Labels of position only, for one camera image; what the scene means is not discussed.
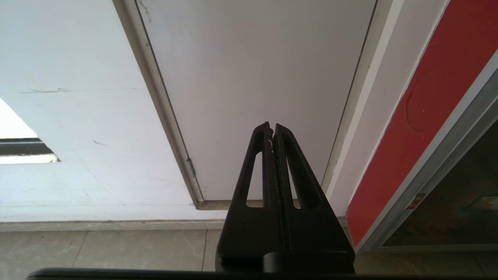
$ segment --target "baseboard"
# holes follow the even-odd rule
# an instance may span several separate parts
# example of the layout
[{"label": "baseboard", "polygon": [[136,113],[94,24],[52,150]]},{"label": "baseboard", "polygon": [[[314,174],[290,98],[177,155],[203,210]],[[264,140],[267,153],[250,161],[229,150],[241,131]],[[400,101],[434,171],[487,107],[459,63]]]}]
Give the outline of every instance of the baseboard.
[{"label": "baseboard", "polygon": [[0,232],[222,229],[224,220],[0,223]]}]

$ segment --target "metal frame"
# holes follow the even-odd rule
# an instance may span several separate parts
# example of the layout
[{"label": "metal frame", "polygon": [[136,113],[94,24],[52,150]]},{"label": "metal frame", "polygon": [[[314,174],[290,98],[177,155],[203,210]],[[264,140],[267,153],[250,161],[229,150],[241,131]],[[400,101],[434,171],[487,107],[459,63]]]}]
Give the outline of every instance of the metal frame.
[{"label": "metal frame", "polygon": [[358,252],[369,250],[459,251],[482,247],[479,245],[383,247],[382,245],[412,213],[413,210],[407,209],[407,206],[411,204],[415,196],[425,194],[424,198],[427,197],[468,149],[498,119],[497,68],[498,51],[444,123],[374,225],[357,245]]},{"label": "metal frame", "polygon": [[173,107],[169,101],[161,71],[157,65],[138,4],[135,0],[113,0],[113,3],[142,72],[145,84],[152,97],[152,102],[157,110],[159,120],[173,150],[192,202],[199,209],[199,206],[204,203],[204,198],[195,176],[192,160],[188,155],[176,121]]}]

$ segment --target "door frame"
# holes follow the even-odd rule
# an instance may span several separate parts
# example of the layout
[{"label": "door frame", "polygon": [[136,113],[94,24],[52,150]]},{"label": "door frame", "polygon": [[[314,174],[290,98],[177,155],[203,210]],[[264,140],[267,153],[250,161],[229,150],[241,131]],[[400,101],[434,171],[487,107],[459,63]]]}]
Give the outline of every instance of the door frame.
[{"label": "door frame", "polygon": [[412,170],[418,169],[418,172],[412,176],[410,174],[407,176],[405,182],[393,196],[393,198],[398,198],[396,200],[392,199],[390,201],[391,205],[386,205],[389,210],[384,209],[387,211],[385,217],[379,222],[364,244],[358,246],[360,252],[369,250],[471,251],[498,249],[498,244],[382,246],[416,209],[416,207],[408,209],[408,206],[414,202],[415,198],[418,200],[416,205],[420,205],[453,166],[498,120],[497,69],[498,51],[454,109],[425,153],[420,157]]}]

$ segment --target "floor tile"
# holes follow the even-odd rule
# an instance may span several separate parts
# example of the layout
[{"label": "floor tile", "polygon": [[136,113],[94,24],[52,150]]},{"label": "floor tile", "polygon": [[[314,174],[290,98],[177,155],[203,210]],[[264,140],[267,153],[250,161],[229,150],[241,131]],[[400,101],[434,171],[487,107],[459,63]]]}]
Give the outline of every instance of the floor tile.
[{"label": "floor tile", "polygon": [[42,268],[70,268],[86,232],[0,233],[0,279],[23,280]]},{"label": "floor tile", "polygon": [[200,271],[206,230],[89,232],[75,268]]},{"label": "floor tile", "polygon": [[365,253],[358,254],[359,274],[483,276],[477,260],[466,253]]},{"label": "floor tile", "polygon": [[498,252],[476,252],[474,254],[485,276],[498,277]]},{"label": "floor tile", "polygon": [[221,230],[208,230],[202,271],[215,271],[215,253]]}]

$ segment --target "scuff mark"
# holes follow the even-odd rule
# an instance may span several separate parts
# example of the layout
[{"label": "scuff mark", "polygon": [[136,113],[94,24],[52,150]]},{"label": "scuff mark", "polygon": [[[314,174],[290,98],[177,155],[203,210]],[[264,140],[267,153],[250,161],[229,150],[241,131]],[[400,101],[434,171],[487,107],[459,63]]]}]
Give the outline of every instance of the scuff mark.
[{"label": "scuff mark", "polygon": [[83,191],[85,192],[85,194],[87,195],[88,199],[90,199],[90,196],[88,195],[88,192],[85,188],[83,188]]},{"label": "scuff mark", "polygon": [[106,144],[104,144],[104,143],[102,143],[102,142],[99,142],[99,141],[94,140],[94,139],[92,139],[92,140],[93,140],[93,142],[94,142],[95,144],[97,144],[97,145],[101,145],[101,146],[106,146],[106,147],[108,147]]},{"label": "scuff mark", "polygon": [[71,90],[64,89],[64,88],[57,88],[56,90],[31,90],[31,91],[24,91],[21,93],[57,93],[57,92],[70,92]]},{"label": "scuff mark", "polygon": [[149,14],[149,11],[147,10],[147,7],[143,4],[142,0],[138,0],[138,4],[140,6],[142,6],[143,8],[143,11],[145,12],[145,14],[147,15],[147,19],[149,20],[149,23],[152,22],[152,18],[150,18],[150,14]]},{"label": "scuff mark", "polygon": [[183,232],[180,232],[180,235],[187,242],[188,246],[190,246],[190,248],[192,248],[192,251],[193,251],[194,255],[196,257],[202,258],[202,256],[195,251],[194,247],[192,246],[192,244],[190,244],[190,242],[188,241],[187,237],[185,235],[183,235]]},{"label": "scuff mark", "polygon": [[406,119],[406,123],[408,124],[408,127],[410,127],[411,130],[413,130],[414,132],[416,133],[420,133],[422,131],[418,131],[416,130],[410,123],[410,119],[408,117],[408,103],[410,102],[410,98],[411,96],[413,95],[413,90],[410,91],[410,95],[408,95],[408,98],[406,99],[406,103],[405,103],[405,119]]}]

